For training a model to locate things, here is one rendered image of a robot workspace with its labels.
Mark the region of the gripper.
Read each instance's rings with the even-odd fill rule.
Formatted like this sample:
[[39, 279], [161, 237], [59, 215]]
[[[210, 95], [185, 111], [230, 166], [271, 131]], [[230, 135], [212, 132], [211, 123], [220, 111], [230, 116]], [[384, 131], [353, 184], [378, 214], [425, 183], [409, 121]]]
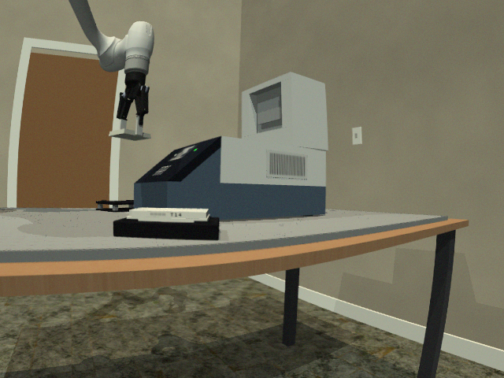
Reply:
[[146, 75], [142, 72], [128, 72], [125, 75], [126, 89], [125, 92], [120, 93], [117, 110], [117, 118], [120, 119], [119, 130], [126, 128], [128, 111], [135, 99], [137, 111], [135, 134], [143, 135], [143, 117], [148, 114], [148, 93], [150, 89], [150, 87], [145, 86], [145, 82]]

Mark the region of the grey and dark blue benchtop lab instrument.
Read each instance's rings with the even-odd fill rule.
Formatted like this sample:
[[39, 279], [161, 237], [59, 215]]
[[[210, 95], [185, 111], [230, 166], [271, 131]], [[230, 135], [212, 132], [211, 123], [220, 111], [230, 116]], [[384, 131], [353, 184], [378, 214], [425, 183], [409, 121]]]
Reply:
[[137, 180], [134, 209], [208, 209], [219, 220], [325, 214], [326, 150], [325, 83], [288, 72], [242, 92], [241, 139], [176, 149]]

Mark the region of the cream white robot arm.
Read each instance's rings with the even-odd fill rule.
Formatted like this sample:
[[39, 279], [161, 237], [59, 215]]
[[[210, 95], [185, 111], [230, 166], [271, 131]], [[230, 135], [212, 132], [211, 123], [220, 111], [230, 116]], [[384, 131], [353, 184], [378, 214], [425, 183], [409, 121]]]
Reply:
[[69, 0], [85, 36], [98, 53], [99, 64], [107, 72], [148, 74], [154, 48], [154, 29], [144, 21], [135, 22], [124, 39], [103, 35], [93, 17], [88, 0]]

